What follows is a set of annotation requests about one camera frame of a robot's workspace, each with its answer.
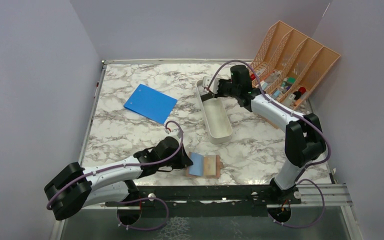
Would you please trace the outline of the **tan leather card holder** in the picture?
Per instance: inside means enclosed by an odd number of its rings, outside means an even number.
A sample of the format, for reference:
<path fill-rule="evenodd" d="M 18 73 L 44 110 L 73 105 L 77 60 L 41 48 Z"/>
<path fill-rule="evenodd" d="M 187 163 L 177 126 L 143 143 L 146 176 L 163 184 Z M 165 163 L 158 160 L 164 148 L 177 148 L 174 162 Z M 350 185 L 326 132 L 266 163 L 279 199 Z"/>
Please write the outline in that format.
<path fill-rule="evenodd" d="M 189 152 L 188 157 L 193 165 L 188 166 L 185 175 L 190 178 L 219 179 L 224 167 L 219 155 L 202 155 Z"/>

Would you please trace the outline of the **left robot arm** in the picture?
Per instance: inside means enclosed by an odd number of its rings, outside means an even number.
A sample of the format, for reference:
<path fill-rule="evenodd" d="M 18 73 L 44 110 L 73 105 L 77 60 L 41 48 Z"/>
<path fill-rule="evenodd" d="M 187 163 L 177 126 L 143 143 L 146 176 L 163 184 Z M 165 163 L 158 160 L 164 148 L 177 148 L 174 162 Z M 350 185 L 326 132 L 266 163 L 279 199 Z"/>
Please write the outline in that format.
<path fill-rule="evenodd" d="M 115 163 L 81 167 L 73 162 L 44 187 L 46 208 L 60 221 L 90 205 L 122 202 L 129 206 L 140 197 L 135 180 L 153 175 L 163 167 L 177 170 L 193 164 L 182 141 L 174 136 Z"/>

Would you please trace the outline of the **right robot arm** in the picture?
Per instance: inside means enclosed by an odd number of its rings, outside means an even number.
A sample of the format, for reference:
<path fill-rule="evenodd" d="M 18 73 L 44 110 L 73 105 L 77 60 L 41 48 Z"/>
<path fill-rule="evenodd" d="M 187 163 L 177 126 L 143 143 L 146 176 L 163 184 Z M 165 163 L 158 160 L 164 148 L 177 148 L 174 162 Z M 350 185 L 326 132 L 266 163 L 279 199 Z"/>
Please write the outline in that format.
<path fill-rule="evenodd" d="M 317 115 L 305 115 L 281 105 L 261 84 L 253 86 L 251 71 L 247 64 L 239 64 L 230 68 L 229 79 L 215 75 L 204 78 L 201 85 L 205 94 L 201 99 L 234 98 L 240 107 L 262 116 L 285 133 L 286 161 L 271 179 L 265 193 L 272 202 L 280 204 L 294 191 L 305 170 L 316 165 L 322 153 L 330 151 L 330 145 Z"/>

